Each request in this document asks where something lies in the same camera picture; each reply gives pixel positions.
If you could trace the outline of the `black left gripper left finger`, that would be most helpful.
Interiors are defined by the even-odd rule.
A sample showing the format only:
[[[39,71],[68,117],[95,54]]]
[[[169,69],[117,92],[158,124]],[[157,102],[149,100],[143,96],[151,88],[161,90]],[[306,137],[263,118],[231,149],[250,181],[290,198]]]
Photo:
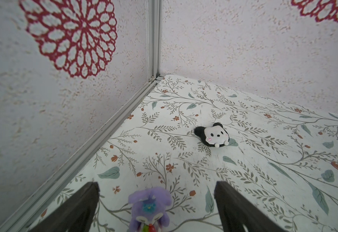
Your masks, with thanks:
[[[32,232],[88,232],[99,202],[97,182],[88,182],[57,208]]]

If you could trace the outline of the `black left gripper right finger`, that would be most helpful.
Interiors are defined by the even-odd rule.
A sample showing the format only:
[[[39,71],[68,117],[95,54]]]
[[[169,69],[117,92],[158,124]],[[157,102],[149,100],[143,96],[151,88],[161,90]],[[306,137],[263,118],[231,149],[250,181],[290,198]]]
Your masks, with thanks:
[[[216,183],[214,198],[225,232],[284,231],[225,181]]]

